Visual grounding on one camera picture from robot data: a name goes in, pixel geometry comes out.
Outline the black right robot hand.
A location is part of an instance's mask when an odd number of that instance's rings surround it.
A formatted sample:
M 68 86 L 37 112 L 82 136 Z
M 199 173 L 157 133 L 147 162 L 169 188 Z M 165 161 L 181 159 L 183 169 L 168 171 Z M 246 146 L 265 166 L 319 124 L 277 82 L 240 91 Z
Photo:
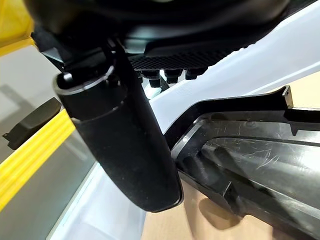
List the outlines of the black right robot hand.
M 195 79 L 286 18 L 288 0 L 27 0 L 64 69 L 53 89 L 104 171 L 148 212 L 177 206 L 181 181 L 141 77 Z

